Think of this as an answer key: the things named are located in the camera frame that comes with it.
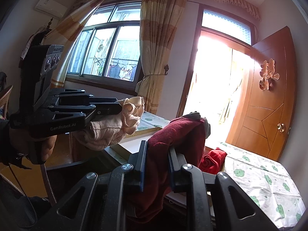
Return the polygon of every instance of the black cable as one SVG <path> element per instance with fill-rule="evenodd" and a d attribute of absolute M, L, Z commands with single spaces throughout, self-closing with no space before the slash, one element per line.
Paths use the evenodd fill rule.
<path fill-rule="evenodd" d="M 19 225 L 17 225 L 17 226 L 20 227 L 20 228 L 31 228 L 31 227 L 33 227 L 33 226 L 37 223 L 37 221 L 38 221 L 38 216 L 37 216 L 37 214 L 36 214 L 36 211 L 35 211 L 35 209 L 34 209 L 32 203 L 31 203 L 29 197 L 26 195 L 25 191 L 23 190 L 23 187 L 21 186 L 21 184 L 19 183 L 19 181 L 18 181 L 16 175 L 14 174 L 14 172 L 13 172 L 13 170 L 12 170 L 10 164 L 9 164 L 9 168 L 10 168 L 10 170 L 11 170 L 11 172 L 12 172 L 12 174 L 13 174 L 15 180 L 17 181 L 19 187 L 21 188 L 22 192 L 23 192 L 24 195 L 27 197 L 27 199 L 28 199 L 28 201 L 29 201 L 29 203 L 30 203 L 30 205 L 31 205 L 31 207 L 32 207 L 32 209 L 33 209 L 33 212 L 34 212 L 34 214 L 35 214 L 35 221 L 34 221 L 34 223 L 33 223 L 32 225 L 29 225 L 29 226 L 19 226 Z"/>

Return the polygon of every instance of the window frame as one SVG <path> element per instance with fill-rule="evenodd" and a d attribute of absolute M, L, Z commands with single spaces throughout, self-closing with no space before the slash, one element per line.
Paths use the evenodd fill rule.
<path fill-rule="evenodd" d="M 202 15 L 203 15 L 203 11 L 205 9 L 207 9 L 207 10 L 211 10 L 211 11 L 220 13 L 222 15 L 228 16 L 230 18 L 233 18 L 234 20 L 240 21 L 240 22 L 246 24 L 247 26 L 249 26 L 250 27 L 250 34 L 251 34 L 251 45 L 249 45 L 248 43 L 243 42 L 243 41 L 241 41 L 241 40 L 239 40 L 239 39 L 237 39 L 237 38 L 235 38 L 235 37 L 233 37 L 231 35 L 228 35 L 228 34 L 220 32 L 220 31 L 217 31 L 217 30 L 214 30 L 214 29 L 202 26 L 202 19 L 201 19 L 201 26 L 200 26 L 201 30 L 205 30 L 205 31 L 208 31 L 208 32 L 213 33 L 215 35 L 222 36 L 222 37 L 227 38 L 227 39 L 229 39 L 229 40 L 231 40 L 233 42 L 236 42 L 236 43 L 238 43 L 240 45 L 243 45 L 243 46 L 249 47 L 249 48 L 252 45 L 257 43 L 257 41 L 256 41 L 256 34 L 255 34 L 255 25 L 252 24 L 250 21 L 247 21 L 244 18 L 239 17 L 237 15 L 234 15 L 234 14 L 228 12 L 228 11 L 225 11 L 225 10 L 222 10 L 222 9 L 219 9 L 219 8 L 215 8 L 215 7 L 212 7 L 212 6 L 209 6 L 209 5 L 205 5 L 205 4 L 200 4 L 199 9 L 202 10 Z"/>
<path fill-rule="evenodd" d="M 114 1 L 113 3 L 102 4 L 98 8 L 98 10 L 102 9 L 102 8 L 113 7 L 113 10 L 110 13 L 108 20 L 107 20 L 107 21 L 109 21 L 109 20 L 111 20 L 114 13 L 116 13 L 117 6 L 140 4 L 140 3 L 141 3 L 141 0 L 120 0 L 120 1 Z M 85 54 L 82 56 L 81 68 L 80 68 L 79 72 L 69 72 L 70 67 L 72 65 L 72 64 L 69 64 L 66 80 L 71 81 L 71 82 L 87 84 L 87 85 L 90 85 L 90 86 L 105 88 L 105 89 L 109 89 L 109 90 L 113 90 L 113 91 L 117 91 L 117 92 L 121 92 L 121 93 L 126 93 L 126 94 L 129 94 L 129 95 L 136 95 L 136 92 L 135 92 L 136 85 L 143 78 L 143 72 L 142 72 L 141 59 L 140 58 L 138 60 L 136 73 L 135 73 L 133 82 L 104 76 L 104 74 L 106 73 L 108 63 L 110 61 L 110 56 L 111 56 L 112 51 L 115 47 L 115 41 L 118 37 L 119 31 L 120 31 L 122 26 L 140 26 L 140 21 L 110 21 L 110 22 L 107 22 L 107 23 L 101 23 L 101 24 L 96 24 L 96 25 L 84 27 L 82 32 L 89 31 L 89 30 L 92 30 L 92 32 L 91 32 L 89 41 L 87 42 Z M 95 33 L 97 32 L 97 30 L 106 29 L 106 28 L 115 28 L 115 32 L 113 34 L 113 37 L 112 37 L 112 40 L 111 40 L 111 43 L 110 43 L 110 47 L 109 47 L 108 52 L 107 52 L 107 56 L 106 56 L 106 60 L 105 60 L 105 64 L 104 64 L 104 69 L 102 71 L 102 76 L 84 74 L 85 62 L 86 62 L 87 57 L 89 55 L 90 47 L 93 43 Z"/>

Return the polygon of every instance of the glass pane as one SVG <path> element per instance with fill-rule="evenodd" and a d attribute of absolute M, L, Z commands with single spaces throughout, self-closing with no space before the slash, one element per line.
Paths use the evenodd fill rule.
<path fill-rule="evenodd" d="M 101 8 L 98 9 L 93 16 L 90 17 L 89 21 L 87 22 L 86 26 L 92 26 L 96 24 L 106 23 L 108 18 L 113 10 L 114 6 L 108 8 Z"/>
<path fill-rule="evenodd" d="M 69 62 L 69 73 L 79 73 L 92 30 L 84 31 L 76 41 Z"/>
<path fill-rule="evenodd" d="M 105 76 L 133 81 L 140 57 L 139 26 L 122 26 L 115 40 Z"/>
<path fill-rule="evenodd" d="M 96 31 L 87 56 L 84 74 L 102 75 L 115 30 L 116 28 L 104 28 Z"/>
<path fill-rule="evenodd" d="M 202 26 L 233 36 L 251 45 L 250 27 L 223 14 L 205 9 Z"/>
<path fill-rule="evenodd" d="M 119 5 L 111 21 L 140 21 L 141 4 Z"/>

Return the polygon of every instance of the human hand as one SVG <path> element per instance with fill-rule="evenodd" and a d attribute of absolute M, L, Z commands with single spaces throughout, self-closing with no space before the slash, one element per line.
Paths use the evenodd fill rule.
<path fill-rule="evenodd" d="M 41 157 L 43 161 L 46 161 L 52 154 L 54 144 L 57 136 L 51 136 L 48 138 L 34 139 L 30 136 L 29 132 L 25 129 L 12 129 L 9 131 L 11 145 L 20 153 L 24 155 L 29 154 L 29 142 L 42 142 Z"/>

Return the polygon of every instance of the curtain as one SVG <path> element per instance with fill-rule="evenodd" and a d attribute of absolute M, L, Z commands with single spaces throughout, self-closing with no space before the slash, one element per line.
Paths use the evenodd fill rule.
<path fill-rule="evenodd" d="M 164 66 L 186 0 L 142 0 L 140 55 L 143 80 L 137 85 L 144 98 L 144 110 L 155 114 L 164 83 Z"/>
<path fill-rule="evenodd" d="M 64 45 L 62 57 L 58 67 L 52 74 L 51 86 L 63 87 L 68 69 L 68 58 L 75 41 L 83 30 L 87 21 L 104 0 L 91 0 L 67 16 L 44 38 L 43 44 Z"/>

